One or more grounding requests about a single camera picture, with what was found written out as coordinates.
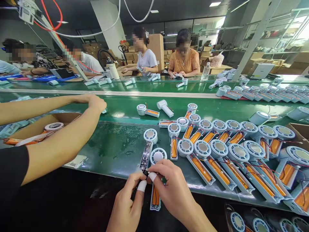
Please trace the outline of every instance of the white hose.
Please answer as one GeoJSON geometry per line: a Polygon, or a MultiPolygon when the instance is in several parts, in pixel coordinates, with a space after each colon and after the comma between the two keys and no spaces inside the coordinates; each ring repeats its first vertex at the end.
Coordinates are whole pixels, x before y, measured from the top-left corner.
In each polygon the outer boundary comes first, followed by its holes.
{"type": "Polygon", "coordinates": [[[134,19],[134,21],[135,21],[135,22],[138,22],[138,23],[141,23],[141,22],[143,22],[143,21],[146,20],[146,18],[148,17],[148,15],[149,15],[149,13],[150,13],[150,11],[151,11],[152,5],[154,4],[154,1],[155,1],[155,0],[152,0],[151,5],[150,5],[150,8],[149,8],[149,11],[148,11],[148,13],[146,14],[145,18],[143,18],[142,20],[136,20],[136,19],[133,17],[133,15],[131,14],[131,12],[130,12],[130,10],[129,10],[129,8],[128,8],[128,5],[126,4],[126,0],[124,0],[125,5],[126,5],[126,8],[128,9],[128,12],[129,12],[129,14],[131,15],[132,19],[134,19]]]}

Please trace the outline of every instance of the orange shirt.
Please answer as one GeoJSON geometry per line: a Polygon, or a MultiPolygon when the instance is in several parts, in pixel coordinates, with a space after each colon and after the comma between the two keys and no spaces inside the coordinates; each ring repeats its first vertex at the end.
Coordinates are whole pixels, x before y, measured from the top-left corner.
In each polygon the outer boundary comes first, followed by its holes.
{"type": "Polygon", "coordinates": [[[174,52],[170,58],[170,64],[168,65],[168,69],[173,72],[181,72],[185,73],[193,72],[194,70],[200,69],[200,58],[199,53],[193,49],[190,49],[188,58],[184,61],[180,59],[178,52],[174,52]]]}

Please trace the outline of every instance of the pillar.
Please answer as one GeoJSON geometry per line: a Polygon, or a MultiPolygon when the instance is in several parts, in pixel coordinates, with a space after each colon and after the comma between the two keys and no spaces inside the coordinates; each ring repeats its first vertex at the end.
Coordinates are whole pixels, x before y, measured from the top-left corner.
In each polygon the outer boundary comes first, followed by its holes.
{"type": "MultiPolygon", "coordinates": [[[[96,14],[97,20],[100,24],[101,30],[105,30],[114,24],[118,16],[118,8],[109,0],[92,0],[92,8],[96,14]]],[[[108,48],[113,50],[115,56],[121,58],[122,52],[119,51],[118,46],[121,40],[125,40],[126,36],[123,31],[120,18],[115,26],[103,33],[108,48]]]]}

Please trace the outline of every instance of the plastic bottle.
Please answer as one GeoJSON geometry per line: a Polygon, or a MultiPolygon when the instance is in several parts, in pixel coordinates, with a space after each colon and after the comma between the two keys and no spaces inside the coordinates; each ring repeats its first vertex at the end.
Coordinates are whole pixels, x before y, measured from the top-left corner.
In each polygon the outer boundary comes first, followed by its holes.
{"type": "Polygon", "coordinates": [[[207,62],[206,66],[204,67],[204,70],[203,70],[201,81],[208,80],[209,73],[210,73],[210,62],[207,62]]]}

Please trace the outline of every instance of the workbench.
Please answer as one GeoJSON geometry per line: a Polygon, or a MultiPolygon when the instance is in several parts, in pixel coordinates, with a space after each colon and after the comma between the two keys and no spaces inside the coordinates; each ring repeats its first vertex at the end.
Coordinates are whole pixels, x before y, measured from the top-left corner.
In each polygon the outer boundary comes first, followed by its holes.
{"type": "MultiPolygon", "coordinates": [[[[94,134],[79,152],[79,155],[87,158],[77,169],[123,179],[127,179],[130,173],[139,170],[141,156],[145,147],[143,133],[146,129],[153,128],[158,132],[158,143],[154,145],[154,148],[161,147],[166,150],[168,157],[170,156],[168,131],[158,127],[158,120],[176,120],[179,117],[184,117],[189,103],[198,105],[197,114],[202,119],[210,121],[215,119],[223,121],[232,119],[238,122],[247,121],[256,111],[276,113],[284,116],[292,109],[304,106],[302,103],[220,99],[215,96],[218,88],[212,90],[208,88],[213,83],[212,78],[214,77],[210,77],[205,82],[192,79],[183,88],[176,88],[176,83],[180,82],[179,80],[167,79],[167,81],[163,81],[161,79],[160,81],[146,82],[144,78],[136,77],[136,84],[128,86],[123,84],[125,79],[102,86],[96,84],[86,86],[83,83],[74,82],[61,83],[57,87],[49,86],[46,83],[12,81],[10,84],[1,86],[0,102],[8,102],[26,95],[34,98],[83,93],[97,94],[106,101],[108,110],[106,114],[100,116],[100,121],[94,134]],[[167,101],[168,107],[174,111],[172,118],[168,118],[156,106],[156,103],[163,99],[167,101]],[[149,109],[160,111],[158,119],[149,115],[138,115],[136,106],[145,103],[147,103],[149,109]]],[[[287,81],[282,83],[281,86],[295,84],[303,86],[307,84],[306,80],[305,78],[287,81]]],[[[270,82],[271,80],[250,81],[248,86],[269,85],[270,82]]],[[[223,85],[229,85],[233,88],[235,85],[239,85],[239,83],[224,82],[223,85]]],[[[61,108],[61,110],[83,113],[86,108],[86,104],[71,104],[61,108]]],[[[297,121],[288,117],[283,117],[283,119],[267,123],[267,125],[284,126],[289,122],[297,123],[297,121]]],[[[266,202],[258,190],[254,190],[252,195],[245,195],[238,188],[235,188],[234,191],[227,191],[218,180],[212,186],[207,186],[186,158],[179,157],[178,161],[174,161],[174,163],[182,169],[192,192],[258,206],[289,210],[284,203],[274,204],[266,202]]]]}

